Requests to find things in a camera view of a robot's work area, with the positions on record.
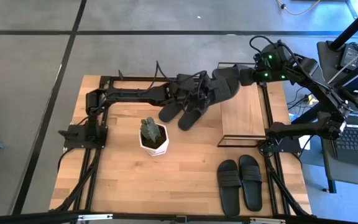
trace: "robotic arm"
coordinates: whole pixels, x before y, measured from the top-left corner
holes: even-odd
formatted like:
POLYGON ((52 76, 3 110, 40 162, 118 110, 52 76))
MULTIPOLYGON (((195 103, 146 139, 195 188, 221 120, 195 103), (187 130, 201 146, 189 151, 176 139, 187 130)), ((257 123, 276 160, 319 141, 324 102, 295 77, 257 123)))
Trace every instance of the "robotic arm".
POLYGON ((166 77, 169 79, 168 82, 160 86, 150 86, 146 90, 111 87, 107 90, 97 89, 89 92, 86 94, 88 121, 84 125, 85 131, 73 133, 73 129, 70 131, 69 127, 68 131, 60 131, 60 134, 71 142, 81 141, 83 143, 84 138, 95 141, 99 138, 98 121, 95 117, 116 102, 146 102, 154 106, 161 106, 163 108, 158 116, 164 122, 172 120, 183 110, 184 114, 179 119, 178 126, 186 131, 206 112, 208 106, 233 97, 239 89, 239 82, 242 86, 246 86, 254 82, 290 80, 292 84, 297 83, 309 89, 330 116, 316 123, 290 125, 273 123, 270 128, 265 130, 267 141, 277 145, 286 136, 301 135, 318 135, 324 139, 338 138, 346 125, 345 119, 351 109, 347 102, 338 96, 335 89, 312 79, 315 71, 319 69, 317 61, 294 54, 280 40, 273 43, 264 36, 253 37, 250 46, 258 51, 254 56, 256 62, 254 68, 243 65, 218 68, 213 71, 212 79, 205 71, 197 73, 198 79, 195 79, 195 75, 179 74, 176 78, 166 77), (265 38, 270 43, 263 50, 252 46, 252 40, 258 37, 265 38))
MULTIPOLYGON (((251 85, 254 82, 289 80, 292 85, 297 83, 309 89, 324 106, 324 110, 330 114, 326 119, 316 123, 285 125, 275 122, 270 128, 265 130, 268 141, 272 144, 277 144, 279 140, 286 136, 302 135, 318 135, 324 139, 338 138, 346 125, 345 120, 347 116, 352 111, 348 107, 347 102, 339 97, 335 89, 312 79, 315 71, 319 69, 316 60, 294 54, 280 40, 277 43, 268 41, 270 44, 262 51, 256 49, 259 52, 254 57, 256 62, 255 68, 237 66, 236 69, 239 72, 241 85, 251 85)), ((233 69, 224 68, 220 69, 219 72, 233 69)))

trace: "succulent plant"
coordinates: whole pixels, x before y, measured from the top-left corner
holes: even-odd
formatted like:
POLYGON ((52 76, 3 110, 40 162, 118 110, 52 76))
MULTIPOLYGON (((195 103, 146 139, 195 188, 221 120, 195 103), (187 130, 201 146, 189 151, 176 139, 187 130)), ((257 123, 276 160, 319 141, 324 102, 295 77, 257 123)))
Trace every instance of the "succulent plant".
POLYGON ((153 118, 146 118, 140 121, 142 126, 140 127, 140 132, 143 137, 153 142, 156 142, 159 137, 161 137, 160 130, 158 126, 155 124, 153 118))

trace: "black mount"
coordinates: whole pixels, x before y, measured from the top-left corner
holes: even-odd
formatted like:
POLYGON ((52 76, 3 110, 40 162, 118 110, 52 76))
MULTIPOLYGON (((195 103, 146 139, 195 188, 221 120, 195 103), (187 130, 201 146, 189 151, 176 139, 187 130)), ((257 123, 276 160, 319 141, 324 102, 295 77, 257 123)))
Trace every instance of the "black mount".
POLYGON ((86 94, 87 121, 84 125, 71 124, 67 131, 58 131, 65 138, 66 148, 101 149, 106 145, 108 127, 99 124, 98 117, 93 110, 98 107, 101 94, 104 90, 97 89, 86 94))

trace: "plant pot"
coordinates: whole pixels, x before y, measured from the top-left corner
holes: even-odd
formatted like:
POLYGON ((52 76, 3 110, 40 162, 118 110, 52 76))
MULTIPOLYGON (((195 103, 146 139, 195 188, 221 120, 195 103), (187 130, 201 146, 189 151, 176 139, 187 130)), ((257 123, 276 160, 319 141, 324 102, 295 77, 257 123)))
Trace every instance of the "plant pot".
POLYGON ((146 149, 146 151, 151 155, 151 156, 158 156, 158 155, 162 155, 165 154, 167 152, 168 149, 168 144, 169 144, 169 138, 168 138, 168 133, 167 133, 167 127, 165 125, 162 124, 157 124, 159 127, 163 128, 165 131, 165 137, 166 140, 156 149, 152 149, 150 147, 147 147, 144 145, 144 143, 142 142, 142 133, 139 130, 139 142, 140 142, 140 146, 144 149, 146 149))

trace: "wooden table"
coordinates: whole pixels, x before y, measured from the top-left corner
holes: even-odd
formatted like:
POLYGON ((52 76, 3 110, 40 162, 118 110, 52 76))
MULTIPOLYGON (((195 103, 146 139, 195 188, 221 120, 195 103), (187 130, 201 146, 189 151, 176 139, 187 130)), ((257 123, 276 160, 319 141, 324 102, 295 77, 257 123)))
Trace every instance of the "wooden table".
MULTIPOLYGON (((86 116, 85 94, 96 89, 100 76, 86 75, 76 102, 73 123, 86 116)), ((149 82, 114 82, 118 88, 147 88, 149 82)), ((282 83, 269 83, 268 93, 274 121, 290 123, 282 83)), ((267 125, 263 97, 262 116, 267 125)), ((154 213, 176 215, 223 215, 216 170, 225 159, 249 154, 257 160, 262 173, 263 207, 259 212, 246 209, 240 189, 240 215, 271 216, 264 158, 256 148, 216 147, 223 136, 221 104, 210 106, 189 130, 177 126, 180 116, 166 123, 170 144, 166 154, 150 156, 139 146, 140 120, 149 116, 157 123, 160 107, 147 103, 116 103, 109 109, 106 147, 102 150, 91 210, 113 213, 154 213)), ((61 163, 50 208, 56 208, 73 190, 80 175, 84 149, 74 149, 61 163)), ((281 154, 285 183, 296 201, 311 212, 298 160, 281 154)), ((85 206, 85 186, 80 208, 85 206)), ((276 186, 278 209, 282 202, 276 186)))

